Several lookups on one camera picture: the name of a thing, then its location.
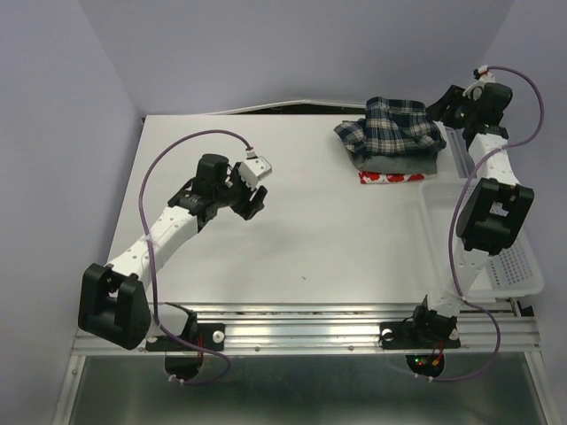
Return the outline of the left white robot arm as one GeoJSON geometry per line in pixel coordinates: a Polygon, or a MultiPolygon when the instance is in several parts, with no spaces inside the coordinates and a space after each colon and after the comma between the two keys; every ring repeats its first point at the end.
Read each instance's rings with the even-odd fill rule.
{"type": "Polygon", "coordinates": [[[107,264],[85,270],[79,329],[127,350],[158,334],[176,348],[191,347],[197,340],[195,324],[179,318],[167,327],[159,317],[158,272],[222,208],[244,220],[260,212],[268,194],[262,181],[271,173],[269,162],[252,153],[235,165],[222,155],[203,155],[195,176],[168,200],[157,220],[141,219],[140,238],[107,264]]]}

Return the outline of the grey skirt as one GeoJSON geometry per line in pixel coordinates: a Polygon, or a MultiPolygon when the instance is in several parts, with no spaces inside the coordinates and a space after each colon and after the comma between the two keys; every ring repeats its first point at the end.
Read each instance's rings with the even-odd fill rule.
{"type": "Polygon", "coordinates": [[[347,152],[353,165],[362,172],[384,174],[436,174],[438,154],[433,156],[371,156],[347,152]]]}

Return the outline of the navy plaid skirt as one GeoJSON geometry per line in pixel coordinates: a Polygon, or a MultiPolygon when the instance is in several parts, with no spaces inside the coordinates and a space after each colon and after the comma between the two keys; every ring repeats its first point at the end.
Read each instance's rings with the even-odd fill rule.
{"type": "Polygon", "coordinates": [[[347,151],[363,158],[435,158],[447,146],[425,104],[414,100],[372,97],[363,118],[345,120],[334,132],[347,151]]]}

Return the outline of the red poppy floral skirt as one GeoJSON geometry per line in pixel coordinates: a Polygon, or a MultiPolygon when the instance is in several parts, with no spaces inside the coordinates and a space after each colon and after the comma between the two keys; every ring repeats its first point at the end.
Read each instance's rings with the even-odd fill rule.
{"type": "Polygon", "coordinates": [[[419,182],[431,178],[428,174],[381,174],[359,172],[361,184],[398,184],[403,182],[419,182]]]}

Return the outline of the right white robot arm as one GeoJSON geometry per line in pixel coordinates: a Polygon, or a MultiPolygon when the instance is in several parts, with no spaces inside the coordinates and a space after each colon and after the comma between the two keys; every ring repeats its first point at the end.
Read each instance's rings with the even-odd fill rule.
{"type": "Polygon", "coordinates": [[[511,88],[497,82],[467,89],[453,85],[426,109],[429,118],[462,131],[475,167],[449,224],[448,277],[416,307],[408,323],[415,344],[444,343],[455,336],[472,283],[489,259],[513,245],[532,206],[534,192],[515,176],[509,135],[501,126],[512,97],[511,88]]]}

